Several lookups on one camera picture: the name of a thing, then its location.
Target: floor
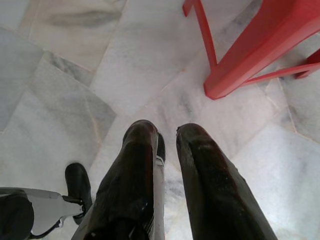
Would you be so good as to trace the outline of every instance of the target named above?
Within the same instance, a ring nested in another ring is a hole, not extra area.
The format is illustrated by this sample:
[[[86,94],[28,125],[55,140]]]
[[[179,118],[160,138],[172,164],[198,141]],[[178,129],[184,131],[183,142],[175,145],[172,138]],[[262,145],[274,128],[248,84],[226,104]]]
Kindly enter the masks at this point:
[[[127,127],[151,120],[166,143],[165,235],[191,240],[178,126],[202,125],[251,187],[279,240],[320,240],[320,72],[205,97],[209,74],[195,12],[182,0],[0,0],[0,185],[67,194],[81,162],[92,194]],[[260,0],[204,0],[218,59]],[[296,64],[320,35],[263,72]],[[68,240],[67,219],[47,240]]]

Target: white marble tile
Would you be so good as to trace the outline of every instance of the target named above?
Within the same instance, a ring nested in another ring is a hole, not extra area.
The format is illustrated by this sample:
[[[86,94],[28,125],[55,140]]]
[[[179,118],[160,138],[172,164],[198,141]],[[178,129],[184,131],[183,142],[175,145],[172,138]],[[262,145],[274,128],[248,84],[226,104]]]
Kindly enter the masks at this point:
[[[0,132],[3,132],[43,51],[0,27]]]
[[[50,64],[52,64],[62,72],[68,74],[70,77],[78,80],[80,83],[84,84],[87,87],[90,86],[94,77],[94,74],[92,72],[49,51],[46,51],[43,57]]]
[[[28,7],[29,0],[1,0],[0,26],[17,30]]]
[[[39,9],[40,1],[41,0],[29,0],[29,4],[17,29],[17,32],[26,39],[29,39],[30,31]]]
[[[254,84],[219,100],[207,99],[196,122],[231,158],[277,113],[277,108]]]
[[[281,81],[296,130],[320,142],[320,72],[304,79],[286,77]]]
[[[277,115],[275,115],[275,117],[272,119],[272,122],[289,131],[294,133],[297,132],[288,107],[284,108]]]
[[[117,6],[104,0],[42,0],[29,39],[88,70],[96,70],[121,14]]]
[[[278,78],[269,81],[264,94],[279,111],[288,106],[285,93]]]
[[[66,194],[65,168],[89,169],[115,113],[42,60],[0,139],[0,183]]]
[[[279,240],[319,238],[320,145],[273,123],[232,159]]]
[[[225,18],[211,24],[214,31],[247,4],[246,0],[238,2],[225,2],[225,8],[217,5],[214,13],[224,13]],[[182,4],[180,0],[132,0],[126,4],[91,87],[117,113],[136,113],[204,48],[195,13],[185,18]]]

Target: marble tile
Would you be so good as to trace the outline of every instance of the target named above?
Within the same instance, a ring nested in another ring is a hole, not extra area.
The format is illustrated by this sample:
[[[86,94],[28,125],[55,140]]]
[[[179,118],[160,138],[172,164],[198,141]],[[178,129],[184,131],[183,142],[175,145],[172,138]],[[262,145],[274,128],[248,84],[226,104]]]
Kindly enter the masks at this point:
[[[289,131],[294,133],[297,132],[288,107],[284,108],[277,115],[275,115],[275,117],[272,119],[272,122]]]
[[[66,194],[66,166],[80,162],[89,169],[115,116],[43,59],[0,139],[1,186]]]
[[[46,51],[43,57],[50,64],[57,67],[62,72],[68,74],[70,77],[78,80],[80,83],[84,84],[87,87],[90,86],[94,77],[94,74],[92,72],[49,51]]]
[[[231,2],[237,7],[230,8]],[[168,0],[127,2],[91,86],[117,113],[135,114],[183,71],[199,49],[204,49],[195,13],[185,18],[182,3]],[[215,9],[228,17],[215,21],[214,30],[231,21],[243,8],[234,1],[226,3],[226,8]]]
[[[277,113],[260,88],[249,85],[222,99],[207,99],[196,122],[231,158]]]
[[[279,240],[319,237],[320,145],[273,123],[232,159]]]
[[[121,10],[112,1],[42,0],[29,39],[94,71],[121,15]]]
[[[320,72],[304,79],[286,77],[281,81],[296,130],[320,142]]]
[[[17,30],[27,10],[30,0],[1,0],[0,26]]]
[[[43,51],[0,27],[0,132],[3,132]]]
[[[279,111],[288,106],[285,93],[278,78],[270,80],[263,92]]]
[[[40,1],[41,0],[29,0],[29,4],[17,29],[18,33],[26,39],[29,39],[30,31],[39,9]]]

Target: red plastic chair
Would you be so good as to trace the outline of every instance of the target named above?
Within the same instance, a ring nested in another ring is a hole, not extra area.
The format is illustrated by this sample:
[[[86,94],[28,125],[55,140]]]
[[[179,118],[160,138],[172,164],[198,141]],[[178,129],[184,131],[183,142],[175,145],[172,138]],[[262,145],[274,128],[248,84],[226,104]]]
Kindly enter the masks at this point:
[[[264,0],[257,15],[219,63],[201,0],[185,0],[185,16],[192,6],[210,63],[211,73],[204,83],[204,91],[211,99],[222,98],[238,87],[275,77],[295,74],[296,78],[304,78],[320,69],[319,49],[303,65],[252,78],[291,48],[320,31],[320,0]]]

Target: marble floor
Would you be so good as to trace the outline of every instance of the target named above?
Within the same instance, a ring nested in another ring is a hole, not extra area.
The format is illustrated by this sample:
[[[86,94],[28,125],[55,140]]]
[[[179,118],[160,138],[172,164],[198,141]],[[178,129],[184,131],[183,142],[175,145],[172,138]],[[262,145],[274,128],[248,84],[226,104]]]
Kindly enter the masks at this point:
[[[320,240],[320,72],[239,88],[210,100],[194,11],[182,0],[0,0],[0,187],[67,194],[82,163],[92,195],[127,127],[152,121],[166,144],[165,236],[191,240],[176,129],[202,125],[235,164],[279,240]],[[261,0],[203,0],[217,57]],[[297,64],[316,34],[264,69]],[[72,218],[45,239],[69,240]]]

